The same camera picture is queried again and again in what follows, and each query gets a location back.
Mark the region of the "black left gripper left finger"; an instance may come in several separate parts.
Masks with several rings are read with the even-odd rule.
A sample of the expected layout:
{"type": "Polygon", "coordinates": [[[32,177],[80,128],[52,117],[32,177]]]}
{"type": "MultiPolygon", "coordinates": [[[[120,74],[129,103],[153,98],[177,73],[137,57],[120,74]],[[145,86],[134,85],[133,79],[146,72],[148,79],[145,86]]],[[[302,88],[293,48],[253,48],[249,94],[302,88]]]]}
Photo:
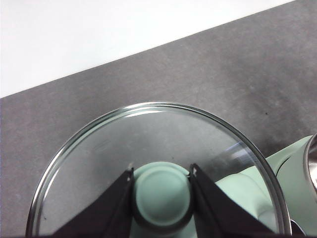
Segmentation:
{"type": "Polygon", "coordinates": [[[127,238],[132,222],[133,169],[125,170],[91,205],[53,233],[54,238],[127,238]]]}

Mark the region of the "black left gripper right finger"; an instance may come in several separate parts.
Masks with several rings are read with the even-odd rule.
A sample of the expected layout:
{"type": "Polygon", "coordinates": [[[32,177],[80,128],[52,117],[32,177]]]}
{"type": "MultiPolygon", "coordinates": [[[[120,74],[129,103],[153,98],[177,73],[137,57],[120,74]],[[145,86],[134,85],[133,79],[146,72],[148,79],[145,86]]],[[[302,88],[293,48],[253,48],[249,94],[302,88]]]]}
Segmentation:
{"type": "Polygon", "coordinates": [[[272,238],[276,234],[230,199],[197,165],[190,166],[199,238],[272,238]]]}

